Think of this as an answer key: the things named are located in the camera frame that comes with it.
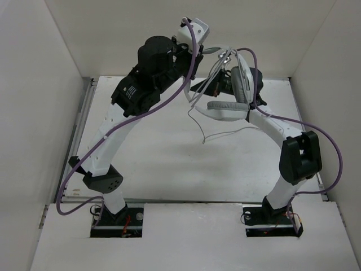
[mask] white wall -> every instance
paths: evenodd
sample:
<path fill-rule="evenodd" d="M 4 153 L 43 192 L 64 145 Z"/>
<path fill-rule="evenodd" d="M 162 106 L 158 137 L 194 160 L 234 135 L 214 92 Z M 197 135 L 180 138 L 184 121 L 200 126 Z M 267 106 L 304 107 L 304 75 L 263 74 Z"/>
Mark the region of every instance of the white wall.
<path fill-rule="evenodd" d="M 329 193 L 344 216 L 347 232 L 361 262 L 361 1 L 337 0 L 292 77 L 302 118 L 321 126 L 344 156 L 340 184 Z M 338 170 L 335 151 L 321 137 L 326 186 Z"/>
<path fill-rule="evenodd" d="M 0 2 L 0 270 L 25 271 L 82 79 L 43 0 Z"/>
<path fill-rule="evenodd" d="M 264 75 L 285 77 L 296 70 L 335 0 L 46 2 L 83 76 L 128 74 L 147 38 L 175 35 L 188 16 L 210 25 L 206 45 L 250 46 Z M 199 74 L 208 74 L 213 62 L 205 58 Z"/>

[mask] white headphones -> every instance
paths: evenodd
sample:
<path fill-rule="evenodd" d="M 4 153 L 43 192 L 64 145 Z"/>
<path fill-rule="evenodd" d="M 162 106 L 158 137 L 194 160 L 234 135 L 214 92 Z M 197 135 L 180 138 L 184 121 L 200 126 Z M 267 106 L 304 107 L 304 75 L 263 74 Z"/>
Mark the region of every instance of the white headphones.
<path fill-rule="evenodd" d="M 198 102 L 200 97 L 202 96 L 203 92 L 206 89 L 206 86 L 203 87 L 204 91 L 201 91 L 199 96 L 196 98 L 192 98 L 190 96 L 191 90 L 191 83 L 189 82 L 186 87 L 184 88 L 184 93 L 186 95 L 187 100 L 191 103 L 196 100 L 192 107 L 194 107 L 198 112 L 202 115 L 210 117 L 214 120 L 221 120 L 221 121 L 236 121 L 236 120 L 243 120 L 247 117 L 249 111 L 249 104 L 253 101 L 253 76 L 251 71 L 247 65 L 247 62 L 244 58 L 236 51 L 231 49 L 228 46 L 213 46 L 207 50 L 212 50 L 212 52 L 216 52 L 218 50 L 224 49 L 229 50 L 230 53 L 237 56 L 238 67 L 233 67 L 231 69 L 231 81 L 232 81 L 232 89 L 236 98 L 235 102 L 225 102 L 225 101 L 211 101 L 207 103 L 207 109 L 203 109 L 195 104 Z"/>

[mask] gray ear pad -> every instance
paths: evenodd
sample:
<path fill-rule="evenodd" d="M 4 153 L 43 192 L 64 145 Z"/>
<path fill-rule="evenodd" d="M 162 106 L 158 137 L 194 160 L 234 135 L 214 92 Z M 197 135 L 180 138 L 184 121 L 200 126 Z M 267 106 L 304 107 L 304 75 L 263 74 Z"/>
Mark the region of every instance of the gray ear pad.
<path fill-rule="evenodd" d="M 231 110 L 231 111 L 248 111 L 248 105 L 245 103 L 235 103 L 235 102 L 221 102 L 213 100 L 207 103 L 208 109 L 222 109 L 222 110 Z"/>
<path fill-rule="evenodd" d="M 236 97 L 236 101 L 239 103 L 247 103 L 247 99 L 242 87 L 241 74 L 239 72 L 238 66 L 235 66 L 231 69 L 231 80 L 233 93 Z"/>

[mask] headset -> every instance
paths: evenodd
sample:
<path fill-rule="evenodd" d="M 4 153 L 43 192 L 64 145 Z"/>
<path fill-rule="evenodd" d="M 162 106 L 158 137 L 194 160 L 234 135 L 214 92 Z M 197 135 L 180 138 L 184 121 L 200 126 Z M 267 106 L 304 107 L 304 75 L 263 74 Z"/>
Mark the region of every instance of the headset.
<path fill-rule="evenodd" d="M 214 71 L 212 71 L 212 68 L 208 78 L 199 87 L 198 91 L 201 90 L 201 92 L 198 94 L 198 96 L 195 97 L 198 91 L 195 92 L 193 97 L 190 96 L 190 82 L 184 88 L 184 93 L 189 103 L 194 101 L 192 108 L 204 116 L 220 121 L 243 120 L 246 119 L 250 109 L 250 104 L 253 101 L 253 76 L 245 59 L 236 50 L 230 48 L 229 46 L 212 46 L 210 48 L 204 49 L 203 54 L 212 54 L 222 49 L 225 50 L 225 52 L 220 54 L 221 57 L 219 58 L 219 61 L 217 61 L 213 66 L 215 67 Z M 214 76 L 221 70 L 221 68 L 224 68 L 226 63 L 228 64 L 230 61 L 230 55 L 235 55 L 238 61 L 238 66 L 235 66 L 231 69 L 232 89 L 236 101 L 225 102 L 213 100 L 207 103 L 207 109 L 196 106 L 196 103 L 199 101 Z"/>

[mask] white table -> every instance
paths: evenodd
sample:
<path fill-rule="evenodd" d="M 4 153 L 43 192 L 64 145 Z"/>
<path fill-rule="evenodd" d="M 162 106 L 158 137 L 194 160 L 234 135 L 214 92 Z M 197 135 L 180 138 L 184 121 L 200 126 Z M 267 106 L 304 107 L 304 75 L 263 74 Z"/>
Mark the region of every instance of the white table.
<path fill-rule="evenodd" d="M 247 238 L 235 203 L 146 204 L 143 237 L 124 239 L 89 238 L 89 206 L 62 217 L 51 205 L 31 271 L 359 270 L 335 203 L 294 208 L 300 239 Z"/>
<path fill-rule="evenodd" d="M 87 118 L 78 153 L 91 141 L 108 109 L 110 97 L 122 77 L 101 77 Z M 265 80 L 262 98 L 275 113 L 300 119 L 288 81 Z M 168 98 L 178 81 L 164 92 Z M 203 106 L 212 99 L 234 100 L 230 95 L 202 97 Z M 210 138 L 202 145 L 198 126 L 187 116 L 190 106 L 181 93 L 168 106 L 146 117 L 130 132 L 116 154 L 113 165 L 124 176 L 127 199 L 206 202 L 261 202 L 279 178 L 278 146 L 263 132 L 244 129 L 231 135 Z M 205 134 L 252 126 L 246 121 L 226 123 L 192 112 Z M 317 177 L 302 190 L 318 190 Z M 97 195 L 75 174 L 64 201 L 83 201 Z M 319 195 L 308 200 L 321 201 Z"/>

